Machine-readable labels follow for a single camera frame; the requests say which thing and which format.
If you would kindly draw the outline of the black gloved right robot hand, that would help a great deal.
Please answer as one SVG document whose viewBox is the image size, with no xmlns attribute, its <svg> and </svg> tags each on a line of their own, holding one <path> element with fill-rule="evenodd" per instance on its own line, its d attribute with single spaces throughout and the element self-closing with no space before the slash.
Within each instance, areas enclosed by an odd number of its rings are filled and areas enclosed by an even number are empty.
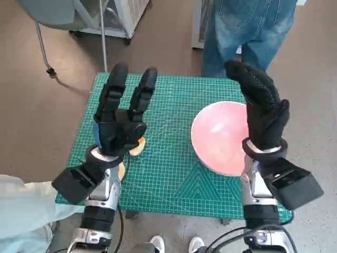
<svg viewBox="0 0 337 253">
<path fill-rule="evenodd" d="M 290 102 L 280 98 L 266 72 L 235 60 L 225 62 L 224 67 L 226 76 L 240 84 L 245 97 L 249 140 L 263 151 L 280 147 Z"/>
</svg>

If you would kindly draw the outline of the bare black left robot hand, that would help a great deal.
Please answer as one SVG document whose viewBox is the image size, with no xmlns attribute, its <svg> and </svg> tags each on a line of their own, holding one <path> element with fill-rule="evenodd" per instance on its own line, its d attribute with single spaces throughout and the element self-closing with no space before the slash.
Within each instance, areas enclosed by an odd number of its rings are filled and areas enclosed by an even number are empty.
<svg viewBox="0 0 337 253">
<path fill-rule="evenodd" d="M 150 67 L 143 73 L 131 96 L 129 108 L 120 109 L 127 75 L 126 64 L 118 63 L 114 66 L 102 88 L 93 117 L 94 138 L 103 155 L 122 157 L 139 146 L 138 140 L 147 128 L 143 114 L 155 91 L 157 69 Z"/>
</svg>

